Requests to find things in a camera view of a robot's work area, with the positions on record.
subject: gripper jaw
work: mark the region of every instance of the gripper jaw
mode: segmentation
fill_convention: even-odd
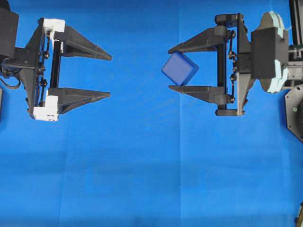
[[[10,11],[9,3],[0,0],[0,65],[4,78],[15,77],[16,89],[26,90],[29,116],[36,120],[57,121],[59,114],[110,96],[109,92],[74,88],[59,88],[62,57],[85,57],[110,61],[112,56],[81,35],[64,20],[40,18],[38,27],[25,48],[15,47],[18,15]],[[49,89],[44,78],[45,61],[53,49]]]

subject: white plastic part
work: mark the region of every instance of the white plastic part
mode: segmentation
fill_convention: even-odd
[[[276,77],[271,79],[271,83],[267,92],[276,93],[281,91],[283,84],[287,81],[288,78],[288,68],[283,69],[283,73],[281,71],[281,62],[275,60],[275,68],[276,68]]]
[[[45,106],[34,107],[34,117],[36,120],[56,122],[58,114],[58,96],[49,96],[48,91],[45,97]]]
[[[45,29],[45,33],[50,32],[50,39],[52,41],[52,45],[54,44],[54,35],[55,32],[64,32],[65,31],[65,20],[59,19],[44,19],[43,27]]]

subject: blue cube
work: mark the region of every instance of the blue cube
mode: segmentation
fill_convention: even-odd
[[[185,54],[174,52],[161,71],[177,86],[183,86],[192,79],[198,70],[199,66]]]

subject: blue fabric surface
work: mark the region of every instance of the blue fabric surface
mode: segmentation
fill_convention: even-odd
[[[242,118],[168,89],[167,50],[242,12],[249,31],[287,0],[12,0],[24,47],[40,17],[65,19],[113,60],[63,58],[61,87],[110,91],[58,122],[31,120],[25,91],[4,90],[0,226],[292,227],[303,201],[303,145],[286,129],[283,92],[257,82]],[[216,84],[216,55],[188,55],[190,85]],[[49,78],[51,61],[47,61]]]

